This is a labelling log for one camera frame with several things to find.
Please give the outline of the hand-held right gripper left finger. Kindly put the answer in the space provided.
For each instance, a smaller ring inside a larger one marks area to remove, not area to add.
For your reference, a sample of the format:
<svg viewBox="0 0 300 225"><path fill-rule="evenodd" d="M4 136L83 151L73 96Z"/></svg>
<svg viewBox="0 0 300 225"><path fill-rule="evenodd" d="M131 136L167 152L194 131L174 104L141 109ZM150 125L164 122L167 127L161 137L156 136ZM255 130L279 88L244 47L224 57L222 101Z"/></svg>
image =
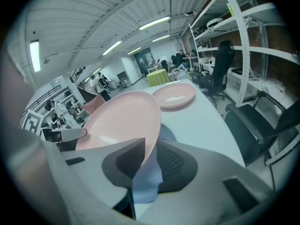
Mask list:
<svg viewBox="0 0 300 225"><path fill-rule="evenodd" d="M45 150L65 200L87 207L92 201L110 208L133 204L132 181L145 158L145 138L68 152L60 152L48 142Z"/></svg>

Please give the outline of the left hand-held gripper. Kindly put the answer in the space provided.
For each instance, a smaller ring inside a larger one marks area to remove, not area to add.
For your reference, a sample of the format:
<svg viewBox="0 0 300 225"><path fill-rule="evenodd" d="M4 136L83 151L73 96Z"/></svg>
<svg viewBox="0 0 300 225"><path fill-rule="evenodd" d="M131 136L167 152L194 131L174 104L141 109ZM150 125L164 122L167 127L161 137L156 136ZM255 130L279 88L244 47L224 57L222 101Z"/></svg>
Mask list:
<svg viewBox="0 0 300 225"><path fill-rule="evenodd" d="M42 141L61 143L61 138L82 138L88 134L85 128L54 129L43 115L28 110L26 116L20 121L22 129L37 135Z"/></svg>

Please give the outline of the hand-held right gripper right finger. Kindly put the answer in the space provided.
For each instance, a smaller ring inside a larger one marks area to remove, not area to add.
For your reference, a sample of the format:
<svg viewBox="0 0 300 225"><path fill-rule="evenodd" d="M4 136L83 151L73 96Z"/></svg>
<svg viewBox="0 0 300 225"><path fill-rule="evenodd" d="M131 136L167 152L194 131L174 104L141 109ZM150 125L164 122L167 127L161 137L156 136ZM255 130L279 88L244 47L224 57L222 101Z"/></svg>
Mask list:
<svg viewBox="0 0 300 225"><path fill-rule="evenodd" d="M147 225L253 225L275 200L259 177L229 157L160 141L158 197L138 218Z"/></svg>

